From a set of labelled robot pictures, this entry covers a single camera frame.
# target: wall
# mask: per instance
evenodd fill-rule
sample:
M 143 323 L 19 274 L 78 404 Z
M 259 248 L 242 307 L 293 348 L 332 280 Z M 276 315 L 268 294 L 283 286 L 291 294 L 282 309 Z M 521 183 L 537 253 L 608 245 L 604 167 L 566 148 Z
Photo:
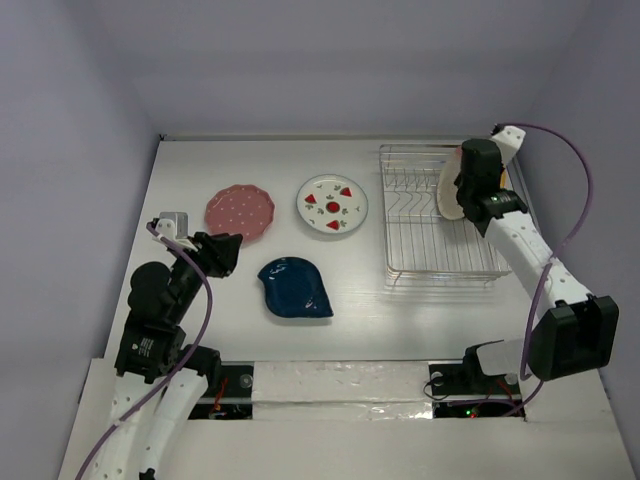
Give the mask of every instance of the wall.
M 2 478 L 57 478 L 157 146 L 87 5 L 3 2 Z
M 163 133 L 486 133 L 589 0 L 94 0 Z
M 640 472 L 638 18 L 640 3 L 635 0 L 594 2 L 532 112 L 522 117 L 566 133 L 584 149 L 594 171 L 591 216 L 564 260 L 595 294 L 609 294 L 620 306 L 615 350 L 602 374 L 636 472 Z M 582 209 L 584 174 L 565 147 L 539 134 L 527 137 L 521 158 L 541 228 L 555 245 Z

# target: white table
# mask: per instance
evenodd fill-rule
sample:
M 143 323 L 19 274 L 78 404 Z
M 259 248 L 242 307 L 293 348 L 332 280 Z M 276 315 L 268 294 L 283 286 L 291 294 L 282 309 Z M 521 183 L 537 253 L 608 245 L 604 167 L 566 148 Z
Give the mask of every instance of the white table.
M 105 360 L 95 360 L 61 479 L 73 478 L 105 428 L 113 360 L 128 313 L 133 271 L 172 257 L 145 231 L 160 211 L 185 211 L 204 228 L 207 201 L 235 183 L 255 184 L 276 205 L 265 236 L 243 247 L 233 275 L 214 280 L 216 305 L 203 345 L 224 361 L 416 360 L 460 358 L 470 345 L 521 336 L 529 299 L 515 276 L 487 295 L 457 301 L 396 295 L 385 288 L 378 148 L 384 140 L 162 142 L 149 182 Z M 337 173 L 370 200 L 353 235 L 328 239 L 297 216 L 308 178 Z M 271 315 L 256 274 L 281 256 L 300 256 L 322 273 L 335 316 L 328 321 Z M 187 341 L 200 327 L 203 292 L 182 322 Z M 522 385 L 530 392 L 535 384 Z M 188 422 L 166 480 L 250 479 L 632 479 L 633 473 L 597 372 L 551 382 L 515 418 L 361 421 Z

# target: red circle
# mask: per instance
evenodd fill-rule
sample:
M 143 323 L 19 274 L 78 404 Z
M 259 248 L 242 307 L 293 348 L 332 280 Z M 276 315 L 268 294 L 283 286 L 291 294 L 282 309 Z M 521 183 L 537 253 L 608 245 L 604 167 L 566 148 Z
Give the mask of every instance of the red circle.
M 327 212 L 338 213 L 340 211 L 340 204 L 338 202 L 327 203 Z

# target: plate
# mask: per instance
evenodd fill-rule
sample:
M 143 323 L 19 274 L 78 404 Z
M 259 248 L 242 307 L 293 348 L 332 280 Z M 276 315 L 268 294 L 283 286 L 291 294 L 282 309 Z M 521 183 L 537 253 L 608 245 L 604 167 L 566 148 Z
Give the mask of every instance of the plate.
M 332 235 L 358 228 L 369 210 L 360 185 L 340 175 L 320 175 L 308 180 L 298 191 L 296 206 L 309 226 Z
M 255 185 L 233 185 L 220 190 L 207 203 L 204 221 L 211 235 L 242 234 L 242 243 L 260 238 L 273 222 L 275 205 Z

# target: metal wire rack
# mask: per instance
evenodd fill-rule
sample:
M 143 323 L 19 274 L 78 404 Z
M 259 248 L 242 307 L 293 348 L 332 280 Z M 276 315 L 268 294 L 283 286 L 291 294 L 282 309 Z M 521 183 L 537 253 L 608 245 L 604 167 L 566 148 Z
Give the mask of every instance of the metal wire rack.
M 457 145 L 380 147 L 388 283 L 456 285 L 510 273 L 504 258 L 466 220 L 443 218 L 436 203 L 440 171 Z

